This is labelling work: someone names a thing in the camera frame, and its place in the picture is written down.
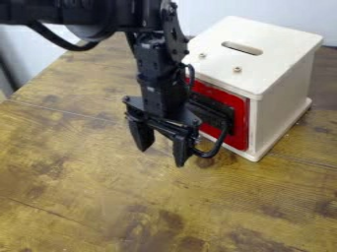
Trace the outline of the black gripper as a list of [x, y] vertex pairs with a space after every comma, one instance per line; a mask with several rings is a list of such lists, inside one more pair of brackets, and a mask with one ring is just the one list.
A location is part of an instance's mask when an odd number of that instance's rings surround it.
[[188, 40], [163, 33], [128, 33], [128, 46], [136, 63], [140, 96], [127, 96], [125, 117], [137, 149], [144, 152], [157, 131], [172, 141], [175, 164], [183, 167], [192, 155], [192, 141], [199, 135], [201, 120], [187, 107], [192, 84], [185, 83], [183, 63], [189, 51]]

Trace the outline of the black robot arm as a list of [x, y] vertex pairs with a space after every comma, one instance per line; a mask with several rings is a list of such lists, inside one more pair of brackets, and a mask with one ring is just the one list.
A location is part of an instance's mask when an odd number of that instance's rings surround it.
[[86, 51], [125, 35], [136, 62], [139, 96], [125, 96], [128, 129], [140, 151], [160, 133], [172, 141], [175, 164], [195, 153], [201, 120], [187, 108], [193, 79], [183, 63], [188, 39], [172, 0], [0, 0], [0, 25], [25, 26], [69, 51]]

